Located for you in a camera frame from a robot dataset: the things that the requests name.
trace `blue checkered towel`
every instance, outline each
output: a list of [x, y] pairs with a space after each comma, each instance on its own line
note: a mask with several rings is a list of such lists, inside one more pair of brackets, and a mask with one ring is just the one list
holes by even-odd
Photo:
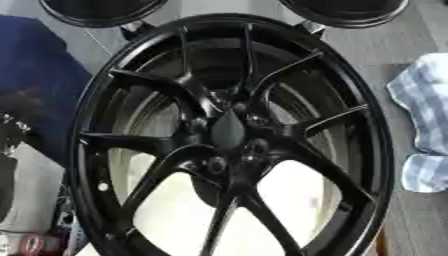
[[415, 147], [403, 165], [402, 183], [415, 192], [448, 188], [448, 53], [419, 58], [387, 85], [416, 129]]

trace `gray carpet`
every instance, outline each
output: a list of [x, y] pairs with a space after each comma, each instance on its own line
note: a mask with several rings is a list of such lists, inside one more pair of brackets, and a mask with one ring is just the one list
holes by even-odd
[[[421, 195], [401, 188], [400, 169], [413, 152], [414, 132], [405, 112], [391, 102], [385, 91], [386, 83], [408, 63], [422, 54], [448, 49], [448, 7], [442, 5], [442, 0], [411, 2], [406, 12], [389, 24], [359, 31], [329, 29], [325, 41], [369, 82], [392, 131], [397, 185], [386, 220], [391, 255], [442, 256], [448, 255], [448, 192]], [[92, 72], [125, 43], [116, 29], [90, 30], [61, 24], [48, 17], [37, 0], [1, 1], [0, 13], [41, 19], [67, 41], [70, 52]]]

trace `black wheel rim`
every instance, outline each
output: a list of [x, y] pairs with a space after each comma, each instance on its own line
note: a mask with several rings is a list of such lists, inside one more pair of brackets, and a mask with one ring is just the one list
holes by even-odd
[[[210, 38], [234, 38], [240, 42], [237, 48], [242, 56], [242, 75], [224, 90], [201, 84], [190, 65], [190, 43]], [[275, 45], [293, 53], [295, 60], [259, 75], [255, 43]], [[160, 60], [161, 56], [167, 56], [161, 54], [166, 51], [180, 56], [180, 75], [141, 72], [144, 63]], [[336, 101], [341, 102], [344, 110], [296, 125], [279, 122], [266, 105], [267, 97], [262, 96], [298, 70], [304, 74], [322, 71], [337, 91]], [[179, 106], [180, 121], [172, 137], [160, 139], [111, 132], [115, 117], [108, 113], [117, 109], [110, 103], [119, 98], [117, 92], [127, 93], [135, 84], [172, 98]], [[249, 132], [242, 142], [230, 145], [231, 150], [218, 149], [209, 127], [220, 120], [224, 110], [230, 109]], [[357, 148], [363, 152], [361, 163], [356, 160], [358, 163], [350, 165], [362, 171], [341, 170], [307, 140], [340, 124], [349, 125], [352, 131], [349, 134], [356, 134], [354, 137], [362, 145]], [[71, 134], [69, 172], [76, 212], [102, 255], [168, 255], [143, 237], [134, 227], [132, 217], [144, 198], [173, 172], [187, 173], [220, 191], [200, 255], [212, 254], [222, 225], [237, 207], [251, 211], [277, 238], [286, 255], [361, 255], [382, 224], [393, 188], [392, 146], [387, 125], [359, 75], [320, 40], [286, 24], [250, 15], [187, 18], [161, 26], [130, 43], [92, 80], [80, 101]], [[98, 184], [103, 183], [113, 187], [105, 153], [110, 148], [158, 156], [151, 172], [147, 172], [123, 205], [111, 189], [98, 189]], [[229, 151], [238, 152], [238, 157]], [[254, 191], [254, 184], [285, 159], [313, 167], [333, 181], [343, 195], [330, 222], [303, 248]], [[166, 167], [175, 171], [163, 171]]]
[[301, 0], [280, 0], [280, 2], [291, 11], [297, 13], [305, 19], [331, 27], [341, 28], [368, 28], [379, 26], [400, 15], [409, 3], [408, 0], [385, 0], [381, 3], [382, 8], [384, 9], [376, 9], [378, 7], [374, 7], [372, 10], [360, 11], [356, 10], [359, 6], [365, 6], [367, 8], [372, 4], [363, 3], [358, 5], [356, 1], [345, 1], [344, 3], [337, 4], [339, 6], [342, 5], [346, 7], [347, 10], [342, 11], [345, 8], [341, 8], [342, 10], [336, 11], [332, 8], [328, 8], [331, 4], [328, 4], [327, 6], [319, 4], [316, 5], [312, 1], [310, 2], [313, 4], [309, 4], [306, 3], [306, 1], [304, 2]]
[[162, 7], [167, 0], [39, 0], [54, 18], [78, 27], [107, 28], [140, 20]]

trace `rim lip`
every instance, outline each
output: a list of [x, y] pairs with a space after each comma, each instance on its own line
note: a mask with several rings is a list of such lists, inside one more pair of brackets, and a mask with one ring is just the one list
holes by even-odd
[[312, 22], [317, 22], [323, 25], [337, 28], [369, 28], [379, 26], [395, 19], [400, 15], [409, 5], [409, 0], [403, 0], [402, 3], [394, 11], [380, 16], [374, 16], [367, 19], [344, 19], [337, 17], [324, 16], [307, 8], [295, 7], [292, 0], [279, 0], [284, 6], [297, 15], [304, 17]]
[[[139, 54], [139, 48], [143, 47], [145, 42], [154, 39], [153, 37], [156, 35], [163, 35], [165, 31], [171, 31], [180, 26], [188, 26], [188, 24], [193, 23], [201, 23], [201, 22], [219, 22], [219, 21], [234, 21], [234, 22], [245, 22], [245, 23], [258, 23], [270, 25], [271, 27], [277, 27], [281, 30], [281, 33], [291, 37], [291, 40], [297, 38], [301, 35], [303, 38], [303, 34], [298, 35], [297, 30], [286, 24], [276, 20], [272, 20], [265, 17], [248, 15], [248, 14], [208, 14], [208, 15], [199, 15], [188, 18], [183, 18], [177, 21], [169, 22], [160, 27], [155, 28], [154, 30], [148, 32], [145, 36], [142, 36], [133, 42], [129, 43], [126, 47], [116, 53], [107, 64], [103, 66], [103, 68], [97, 73], [96, 76], [92, 78], [89, 85], [86, 87], [83, 95], [81, 96], [75, 118], [73, 119], [72, 127], [69, 133], [69, 143], [68, 143], [68, 160], [69, 160], [69, 182], [71, 184], [70, 190], [71, 195], [74, 201], [74, 208], [76, 214], [79, 216], [79, 221], [84, 228], [84, 231], [91, 239], [91, 242], [95, 246], [96, 250], [101, 255], [131, 255], [128, 251], [122, 250], [120, 246], [117, 246], [113, 240], [107, 240], [104, 238], [104, 234], [101, 235], [99, 232], [95, 220], [91, 218], [91, 213], [86, 211], [85, 207], [82, 205], [86, 204], [85, 197], [83, 191], [80, 190], [79, 183], [81, 182], [78, 174], [78, 132], [82, 126], [83, 121], [81, 120], [85, 116], [85, 111], [87, 111], [86, 107], [92, 95], [95, 94], [95, 91], [98, 90], [98, 84], [102, 83], [102, 80], [108, 77], [108, 71], [116, 64], [122, 64]], [[392, 147], [392, 139], [389, 133], [389, 128], [386, 122], [386, 118], [383, 115], [383, 112], [376, 100], [376, 97], [365, 83], [365, 81], [361, 78], [361, 76], [354, 70], [354, 68], [340, 56], [337, 52], [335, 52], [330, 46], [326, 45], [321, 40], [314, 38], [313, 36], [305, 35], [309, 38], [307, 40], [319, 46], [321, 50], [325, 52], [325, 54], [331, 59], [331, 67], [334, 68], [338, 73], [342, 74], [342, 76], [347, 77], [345, 80], [349, 79], [352, 81], [353, 85], [362, 95], [362, 97], [369, 104], [370, 113], [372, 119], [375, 120], [373, 124], [374, 133], [378, 137], [378, 141], [380, 142], [379, 147], [381, 150], [379, 151], [379, 158], [381, 159], [378, 168], [381, 170], [380, 177], [380, 193], [377, 195], [377, 201], [382, 204], [376, 204], [373, 210], [372, 216], [369, 217], [369, 222], [366, 224], [366, 228], [361, 234], [361, 237], [356, 241], [353, 246], [347, 251], [345, 255], [362, 255], [366, 249], [370, 246], [371, 241], [375, 238], [377, 233], [380, 231], [382, 223], [384, 221], [387, 209], [389, 207], [389, 203], [392, 197], [392, 192], [394, 188], [394, 157], [393, 157], [393, 147]]]
[[145, 7], [142, 7], [137, 11], [110, 19], [75, 18], [56, 11], [46, 2], [46, 0], [39, 0], [39, 3], [42, 5], [43, 9], [52, 17], [69, 25], [82, 28], [109, 28], [141, 20], [160, 9], [165, 5], [167, 1], [168, 0], [153, 0], [151, 3], [147, 4]]

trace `center bore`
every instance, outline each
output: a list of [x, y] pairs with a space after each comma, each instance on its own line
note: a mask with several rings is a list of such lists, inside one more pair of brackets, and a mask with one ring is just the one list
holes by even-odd
[[245, 129], [232, 109], [228, 110], [212, 127], [212, 141], [219, 149], [229, 150], [241, 145]]

